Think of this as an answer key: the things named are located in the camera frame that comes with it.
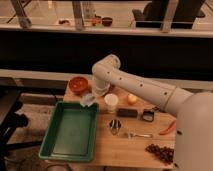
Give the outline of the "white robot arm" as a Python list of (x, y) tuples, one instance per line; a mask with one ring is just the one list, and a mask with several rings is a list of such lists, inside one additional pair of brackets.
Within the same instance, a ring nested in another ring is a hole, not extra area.
[(110, 54), (92, 67), (92, 90), (118, 86), (177, 118), (173, 171), (213, 171), (213, 93), (128, 74)]

